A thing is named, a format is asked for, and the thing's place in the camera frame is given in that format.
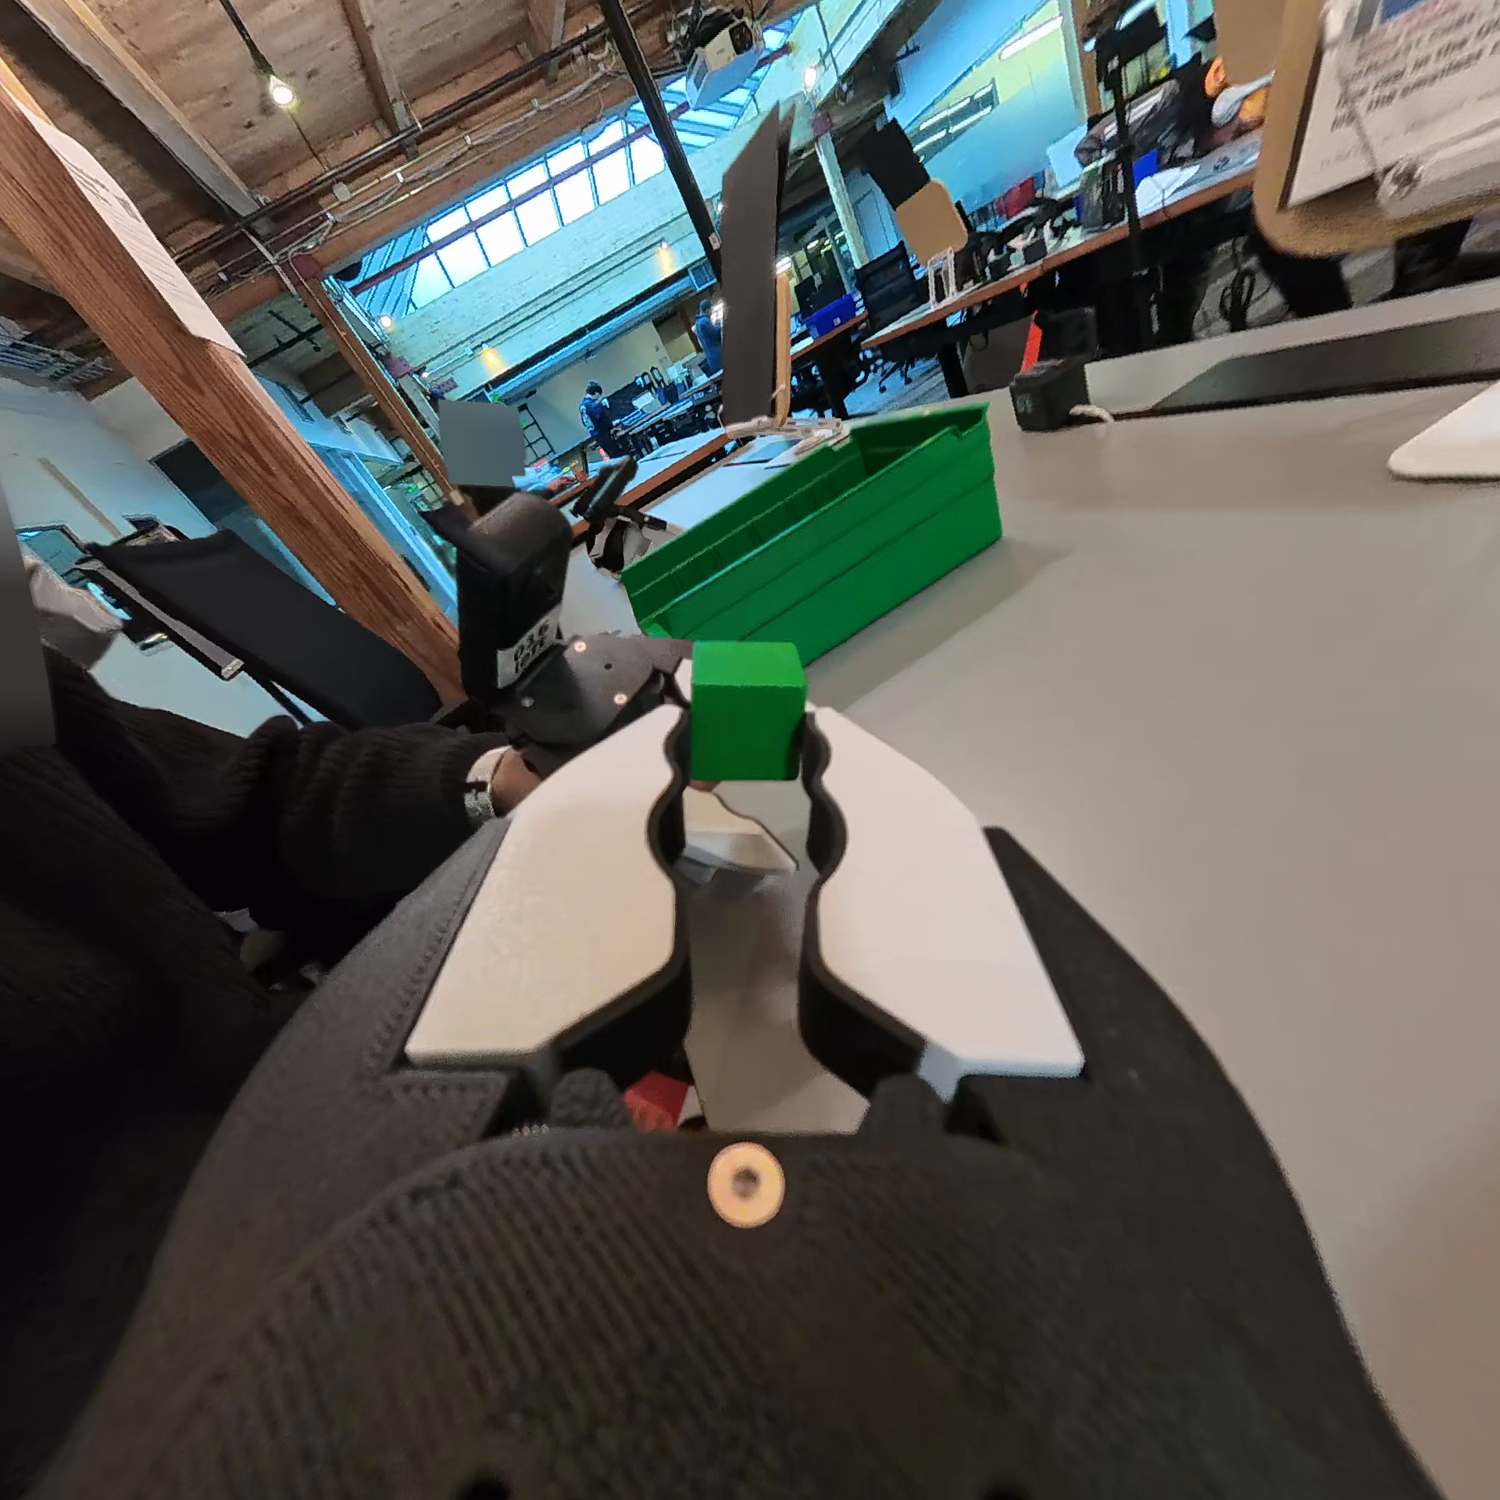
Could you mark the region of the black office chair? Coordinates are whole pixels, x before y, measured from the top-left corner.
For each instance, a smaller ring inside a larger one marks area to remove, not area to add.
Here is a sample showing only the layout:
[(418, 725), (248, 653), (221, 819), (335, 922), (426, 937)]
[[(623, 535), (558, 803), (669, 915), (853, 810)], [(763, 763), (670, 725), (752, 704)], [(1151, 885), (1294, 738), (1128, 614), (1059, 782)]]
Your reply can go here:
[(402, 651), (232, 532), (87, 546), (102, 571), (270, 694), (341, 729), (437, 722), (440, 690)]
[(637, 478), (637, 472), (639, 463), (632, 455), (600, 466), (592, 478), (576, 489), (567, 509), (571, 509), (576, 524), (605, 523), (620, 507), (620, 499)]

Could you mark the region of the small black device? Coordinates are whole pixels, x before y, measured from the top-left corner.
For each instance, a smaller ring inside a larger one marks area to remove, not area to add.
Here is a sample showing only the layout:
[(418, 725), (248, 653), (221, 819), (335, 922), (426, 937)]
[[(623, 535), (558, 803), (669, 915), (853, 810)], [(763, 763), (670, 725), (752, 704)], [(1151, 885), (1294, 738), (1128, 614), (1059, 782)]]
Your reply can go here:
[(1088, 363), (1078, 355), (1038, 361), (1022, 369), (1007, 387), (1022, 432), (1056, 432), (1084, 422), (1093, 405)]

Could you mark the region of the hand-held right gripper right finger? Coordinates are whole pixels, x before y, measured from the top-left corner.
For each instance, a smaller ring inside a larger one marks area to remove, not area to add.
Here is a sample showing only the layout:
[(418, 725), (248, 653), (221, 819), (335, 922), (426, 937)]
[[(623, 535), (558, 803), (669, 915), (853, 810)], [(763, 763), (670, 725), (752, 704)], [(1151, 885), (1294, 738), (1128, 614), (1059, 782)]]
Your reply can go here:
[(818, 706), (804, 727), (800, 1037), (873, 1101), (915, 1078), (1078, 1079), (1084, 1052), (987, 828), (887, 741)]

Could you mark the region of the adjacent grey desk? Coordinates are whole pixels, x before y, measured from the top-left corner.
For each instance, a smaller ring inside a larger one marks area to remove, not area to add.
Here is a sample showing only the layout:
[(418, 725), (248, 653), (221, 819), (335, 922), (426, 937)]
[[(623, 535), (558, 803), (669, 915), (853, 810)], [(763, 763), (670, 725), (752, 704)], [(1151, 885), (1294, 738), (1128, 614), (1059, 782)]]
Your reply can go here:
[[(593, 468), (593, 472), (610, 463), (612, 460), (601, 460)], [(732, 444), (723, 436), (723, 429), (719, 429), (712, 436), (697, 436), (667, 444), (662, 450), (655, 450), (646, 460), (637, 463), (637, 478), (631, 482), (613, 515), (649, 515), (670, 524), (678, 524), (685, 531), (682, 523), (667, 519), (659, 509), (672, 496), (682, 494), (685, 489), (703, 480), (707, 472), (724, 465), (750, 466), (750, 482), (756, 485), (763, 476), (762, 471), (770, 471), (774, 465), (792, 465), (794, 460), (788, 460), (783, 454), (780, 444), (767, 439), (762, 439), (759, 444)], [(569, 523), (571, 551), (580, 551), (584, 556), (584, 535), (589, 535), (592, 528), (601, 526), (603, 523), (576, 524), (575, 516), (571, 515), (571, 509), (567, 509), (567, 505), (586, 478), (580, 478), (573, 487), (567, 487), (558, 494), (546, 496), (546, 499)]]

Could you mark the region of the wooden post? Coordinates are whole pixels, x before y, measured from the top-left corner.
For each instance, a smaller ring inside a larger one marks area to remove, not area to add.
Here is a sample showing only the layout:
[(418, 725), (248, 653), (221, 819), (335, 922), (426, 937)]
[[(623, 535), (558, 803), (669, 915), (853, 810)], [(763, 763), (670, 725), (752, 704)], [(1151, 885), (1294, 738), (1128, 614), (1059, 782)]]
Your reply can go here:
[[(2, 96), (5, 88), (44, 115), (10, 65), (5, 65)], [(201, 346), (145, 347), (135, 364), (109, 352), (215, 463), (341, 610), (397, 647), (446, 702), (461, 698), (456, 627), (293, 431), (243, 361)]]

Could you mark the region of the small green cube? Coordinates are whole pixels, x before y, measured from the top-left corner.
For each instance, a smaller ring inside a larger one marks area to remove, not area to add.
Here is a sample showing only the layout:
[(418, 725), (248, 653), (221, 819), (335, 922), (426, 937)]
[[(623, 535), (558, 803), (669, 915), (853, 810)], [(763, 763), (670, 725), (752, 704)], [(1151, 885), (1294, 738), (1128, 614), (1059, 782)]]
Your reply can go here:
[(800, 776), (808, 680), (794, 643), (699, 640), (690, 656), (690, 778)]

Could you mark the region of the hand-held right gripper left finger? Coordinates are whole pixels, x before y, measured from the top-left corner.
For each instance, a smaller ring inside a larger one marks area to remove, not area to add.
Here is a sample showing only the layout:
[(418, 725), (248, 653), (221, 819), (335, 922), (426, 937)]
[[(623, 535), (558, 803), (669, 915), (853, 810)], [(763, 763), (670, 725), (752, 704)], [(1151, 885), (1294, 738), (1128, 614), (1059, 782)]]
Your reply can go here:
[(405, 1038), (413, 1067), (513, 1070), (548, 1097), (576, 1070), (628, 1088), (682, 1050), (687, 729), (657, 706), (519, 805)]

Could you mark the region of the small wooden board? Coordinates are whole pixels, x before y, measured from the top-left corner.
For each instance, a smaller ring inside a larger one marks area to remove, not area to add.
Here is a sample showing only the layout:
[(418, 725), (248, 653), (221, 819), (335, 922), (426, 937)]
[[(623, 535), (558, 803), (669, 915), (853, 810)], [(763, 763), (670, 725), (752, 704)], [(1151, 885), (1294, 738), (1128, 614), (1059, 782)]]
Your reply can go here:
[(921, 267), (959, 253), (967, 246), (966, 219), (939, 179), (929, 179), (897, 204), (893, 215), (912, 258)]

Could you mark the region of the dark display panel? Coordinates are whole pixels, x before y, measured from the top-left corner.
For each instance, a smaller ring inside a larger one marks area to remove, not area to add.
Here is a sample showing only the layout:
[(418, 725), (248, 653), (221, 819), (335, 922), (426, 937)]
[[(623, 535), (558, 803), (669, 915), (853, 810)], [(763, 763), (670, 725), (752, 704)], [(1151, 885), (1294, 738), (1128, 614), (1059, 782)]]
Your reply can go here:
[(772, 410), (778, 219), (792, 116), (774, 105), (723, 179), (723, 424)]

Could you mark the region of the white paper notice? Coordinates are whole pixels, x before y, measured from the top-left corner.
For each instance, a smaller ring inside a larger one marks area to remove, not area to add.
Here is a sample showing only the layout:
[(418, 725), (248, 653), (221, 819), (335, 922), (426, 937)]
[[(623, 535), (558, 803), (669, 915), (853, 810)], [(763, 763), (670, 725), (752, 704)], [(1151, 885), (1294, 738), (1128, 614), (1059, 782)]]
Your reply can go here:
[(10, 88), (2, 96), (5, 230), (127, 364), (145, 347), (242, 352), (115, 177)]

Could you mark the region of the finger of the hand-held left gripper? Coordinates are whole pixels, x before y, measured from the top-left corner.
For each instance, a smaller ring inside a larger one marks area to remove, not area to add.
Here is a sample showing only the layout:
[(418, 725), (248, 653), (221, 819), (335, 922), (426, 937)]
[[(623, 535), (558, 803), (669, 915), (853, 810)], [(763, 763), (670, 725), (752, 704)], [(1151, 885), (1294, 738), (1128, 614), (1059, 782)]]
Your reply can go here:
[(798, 857), (759, 819), (732, 811), (716, 791), (682, 794), (682, 879), (695, 889), (758, 889), (798, 873)]

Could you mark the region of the illustrated instruction sheet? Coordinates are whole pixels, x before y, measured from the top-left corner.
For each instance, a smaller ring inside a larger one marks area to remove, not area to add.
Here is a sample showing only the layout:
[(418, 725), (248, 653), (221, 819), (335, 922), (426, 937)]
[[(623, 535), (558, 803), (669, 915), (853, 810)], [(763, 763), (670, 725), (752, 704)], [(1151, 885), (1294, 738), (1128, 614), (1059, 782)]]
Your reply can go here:
[(1401, 221), (1497, 183), (1499, 5), (1323, 5), (1284, 206), (1370, 185)]

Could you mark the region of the white ceiling projector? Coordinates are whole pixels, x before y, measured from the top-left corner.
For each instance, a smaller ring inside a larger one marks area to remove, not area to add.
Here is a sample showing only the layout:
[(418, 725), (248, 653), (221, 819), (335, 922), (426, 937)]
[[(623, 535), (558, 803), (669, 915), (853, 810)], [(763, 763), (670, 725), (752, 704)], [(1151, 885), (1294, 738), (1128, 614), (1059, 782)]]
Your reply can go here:
[(706, 109), (735, 92), (766, 54), (763, 32), (752, 10), (695, 10), (682, 45), (685, 96), (690, 109)]

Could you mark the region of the black monitor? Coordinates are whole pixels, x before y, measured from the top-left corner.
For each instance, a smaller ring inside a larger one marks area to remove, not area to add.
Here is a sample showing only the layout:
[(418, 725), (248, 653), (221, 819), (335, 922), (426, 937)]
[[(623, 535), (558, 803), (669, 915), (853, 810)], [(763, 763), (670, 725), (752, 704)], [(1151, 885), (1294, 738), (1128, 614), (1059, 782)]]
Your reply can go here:
[(861, 139), (858, 159), (893, 215), (930, 183), (929, 169), (897, 120), (874, 125)]

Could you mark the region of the person's left forearm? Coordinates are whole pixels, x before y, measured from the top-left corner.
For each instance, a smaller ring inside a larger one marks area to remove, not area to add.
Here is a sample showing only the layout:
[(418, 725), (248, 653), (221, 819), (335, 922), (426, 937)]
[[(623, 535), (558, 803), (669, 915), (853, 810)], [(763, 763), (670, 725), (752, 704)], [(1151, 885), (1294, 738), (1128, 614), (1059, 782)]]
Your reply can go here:
[(215, 909), (265, 928), (392, 909), (474, 832), (462, 785), (497, 736), (408, 727), (249, 736), (172, 720), (147, 741), (147, 835)]

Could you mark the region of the green plastic bin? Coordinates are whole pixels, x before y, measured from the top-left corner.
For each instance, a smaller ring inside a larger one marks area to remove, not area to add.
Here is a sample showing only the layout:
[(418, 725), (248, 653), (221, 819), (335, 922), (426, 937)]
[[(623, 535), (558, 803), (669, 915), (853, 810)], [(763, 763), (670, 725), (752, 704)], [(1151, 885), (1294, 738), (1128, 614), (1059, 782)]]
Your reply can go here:
[(984, 404), (858, 424), (623, 572), (646, 634), (840, 647), (1004, 537)]

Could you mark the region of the black tripod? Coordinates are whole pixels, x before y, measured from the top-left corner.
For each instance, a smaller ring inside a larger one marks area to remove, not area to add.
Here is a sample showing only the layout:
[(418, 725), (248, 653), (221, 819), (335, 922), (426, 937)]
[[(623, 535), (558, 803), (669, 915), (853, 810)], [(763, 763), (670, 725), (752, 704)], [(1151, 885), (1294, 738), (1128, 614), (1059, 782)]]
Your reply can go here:
[(1116, 123), (1116, 163), (1119, 177), (1119, 193), (1128, 215), (1128, 260), (1129, 260), (1129, 293), (1135, 306), (1132, 352), (1146, 352), (1156, 344), (1156, 322), (1153, 310), (1153, 267), (1146, 253), (1146, 230), (1136, 198), (1136, 141), (1129, 123), (1129, 92), (1126, 69), (1132, 61), (1146, 56), (1154, 42), (1166, 35), (1166, 28), (1151, 19), (1143, 19), (1144, 10), (1154, 5), (1101, 5), (1099, 15), (1091, 24), (1097, 74), (1111, 96), (1111, 113)]

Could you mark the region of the wooden table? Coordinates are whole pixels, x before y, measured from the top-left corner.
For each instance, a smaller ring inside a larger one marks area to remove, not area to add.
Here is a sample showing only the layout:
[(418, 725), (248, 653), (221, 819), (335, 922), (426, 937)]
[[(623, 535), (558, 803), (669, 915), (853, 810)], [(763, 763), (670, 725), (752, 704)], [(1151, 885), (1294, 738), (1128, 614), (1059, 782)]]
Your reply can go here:
[[(1171, 276), (1184, 260), (1215, 251), (1222, 243), (1239, 239), (1249, 230), (1250, 188), (1255, 165), (1195, 173), (1191, 181), (1166, 193), (1151, 215), (1143, 217), (1146, 253), (1153, 267), (1153, 310), (1156, 346), (1173, 344), (1168, 303)], [(999, 390), (1007, 385), (1022, 364), (1024, 339), (1033, 314), (1045, 322), (1078, 309), (1095, 312), (1095, 333), (1102, 347), (1097, 359), (1114, 352), (1132, 352), (1135, 306), (1129, 293), (1128, 226), (1116, 225), (1069, 241), (1024, 265), (993, 283), (959, 292), (935, 309), (912, 310), (890, 327), (864, 338), (870, 354), (902, 364), (935, 361), (952, 399)], [(1045, 336), (1045, 349), (1052, 352), (1059, 336)]]

